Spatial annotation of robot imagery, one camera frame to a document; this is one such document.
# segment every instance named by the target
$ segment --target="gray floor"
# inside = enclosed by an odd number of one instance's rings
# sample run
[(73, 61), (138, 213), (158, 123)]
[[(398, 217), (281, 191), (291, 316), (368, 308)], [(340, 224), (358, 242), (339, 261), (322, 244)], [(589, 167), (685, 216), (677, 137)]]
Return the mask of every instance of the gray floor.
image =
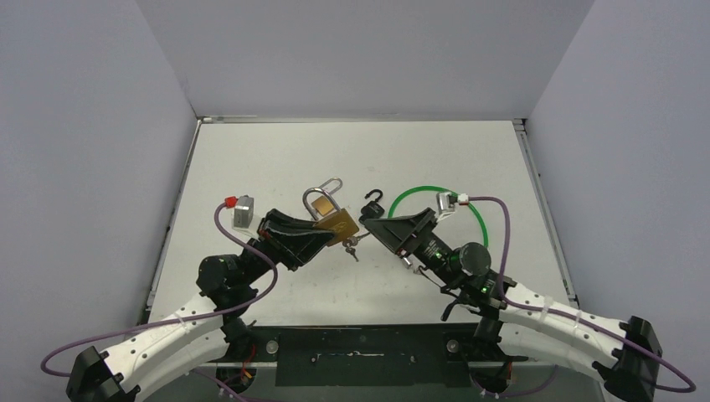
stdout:
[[(511, 390), (534, 388), (549, 376), (547, 367), (519, 367), (514, 369), (518, 384)], [(262, 368), (258, 380), (245, 396), (261, 399), (276, 399), (287, 402), (362, 402), (368, 401), (461, 401), (479, 400), (480, 391), (447, 389), (442, 385), (416, 385), (411, 387), (274, 387), (275, 369)], [(193, 402), (225, 401), (218, 397), (217, 386), (197, 375), (183, 376), (158, 390), (147, 402)], [(600, 402), (603, 401), (599, 386), (591, 379), (567, 369), (560, 369), (558, 377), (544, 391), (515, 398), (516, 402)]]

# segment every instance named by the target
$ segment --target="work surface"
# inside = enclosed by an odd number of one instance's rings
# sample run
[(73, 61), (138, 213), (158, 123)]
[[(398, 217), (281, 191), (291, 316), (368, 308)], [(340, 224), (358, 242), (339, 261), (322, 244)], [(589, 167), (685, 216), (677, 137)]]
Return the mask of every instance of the work surface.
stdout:
[[(214, 228), (212, 215), (225, 197), (254, 197), (255, 210), (262, 216), (276, 208), (310, 219), (301, 195), (332, 176), (344, 182), (334, 198), (355, 220), (366, 203), (364, 194), (373, 188), (384, 192), (381, 204), (386, 209), (404, 190), (421, 185), (503, 199), (512, 219), (506, 274), (567, 303), (510, 121), (205, 124), (166, 244), (150, 320), (169, 315), (198, 291), (195, 280), (202, 258), (240, 253), (240, 247)], [(426, 207), (436, 210), (434, 193), (408, 197), (395, 214), (414, 214)], [(492, 267), (497, 270), (503, 215), (493, 203), (476, 207), (486, 222)], [(229, 226), (227, 212), (222, 222)], [(464, 208), (441, 222), (435, 233), (452, 248), (482, 242), (479, 224)], [(262, 326), (440, 322), (451, 298), (440, 294), (437, 286), (406, 270), (374, 238), (360, 242), (357, 256), (359, 262), (335, 245), (297, 272), (282, 266), (275, 289), (250, 307), (244, 321), (257, 320)], [(270, 281), (271, 273), (253, 287), (263, 290)], [(478, 318), (457, 307), (449, 321)]]

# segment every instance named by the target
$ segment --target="padlock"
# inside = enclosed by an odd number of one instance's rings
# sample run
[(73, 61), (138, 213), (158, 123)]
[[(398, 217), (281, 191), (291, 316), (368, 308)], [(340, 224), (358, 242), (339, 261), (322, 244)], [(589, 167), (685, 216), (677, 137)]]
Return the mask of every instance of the padlock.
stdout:
[[(336, 212), (329, 214), (327, 217), (321, 220), (318, 220), (316, 210), (307, 202), (307, 197), (310, 193), (323, 194), (323, 197), (325, 197), (333, 205), (333, 208), (336, 210)], [(336, 236), (327, 243), (328, 247), (341, 243), (348, 237), (355, 235), (360, 230), (358, 224), (356, 224), (355, 221), (352, 220), (352, 216), (350, 216), (350, 214), (345, 209), (341, 209), (340, 206), (336, 203), (335, 199), (333, 199), (331, 194), (329, 194), (326, 190), (322, 188), (307, 189), (303, 193), (303, 205), (306, 207), (308, 213), (311, 214), (313, 219), (318, 220), (318, 222), (316, 223), (316, 228), (332, 230), (336, 233)]]
[(376, 199), (370, 201), (367, 205), (360, 209), (360, 218), (358, 218), (358, 221), (360, 221), (360, 223), (364, 222), (365, 219), (382, 218), (382, 216), (384, 215), (384, 208), (382, 208), (382, 205), (378, 204), (379, 200), (382, 199), (382, 190), (378, 190), (375, 188), (373, 191), (365, 195), (365, 199), (370, 198), (370, 196), (374, 193), (379, 193)]
[[(337, 186), (333, 190), (326, 190), (327, 185), (331, 182), (337, 182)], [(342, 180), (340, 178), (330, 178), (317, 188), (323, 188), (328, 191), (329, 194), (333, 195), (340, 187), (342, 187)], [(325, 196), (316, 198), (316, 200), (311, 203), (311, 206), (315, 208), (321, 216), (326, 216), (335, 209)]]

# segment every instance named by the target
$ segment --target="black padlock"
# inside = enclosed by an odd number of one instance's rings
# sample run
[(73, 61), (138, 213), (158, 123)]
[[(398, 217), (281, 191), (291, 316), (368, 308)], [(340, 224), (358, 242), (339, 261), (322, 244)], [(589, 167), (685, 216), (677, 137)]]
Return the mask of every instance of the black padlock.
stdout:
[(364, 222), (365, 219), (382, 218), (382, 216), (384, 215), (384, 208), (382, 208), (382, 205), (378, 204), (378, 201), (382, 199), (382, 190), (378, 190), (375, 188), (373, 191), (365, 195), (365, 199), (370, 198), (370, 196), (375, 193), (378, 193), (376, 199), (370, 201), (367, 205), (360, 209), (361, 216), (360, 218), (358, 218), (358, 221), (360, 221), (360, 223)]

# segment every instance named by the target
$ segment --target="red connector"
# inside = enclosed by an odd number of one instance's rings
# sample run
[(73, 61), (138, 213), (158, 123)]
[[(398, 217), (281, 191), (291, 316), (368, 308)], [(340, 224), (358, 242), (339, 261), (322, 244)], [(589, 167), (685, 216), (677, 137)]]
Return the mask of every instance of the red connector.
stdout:
[(227, 197), (224, 199), (224, 203), (227, 204), (227, 208), (234, 208), (234, 206), (237, 204), (238, 198), (236, 197)]

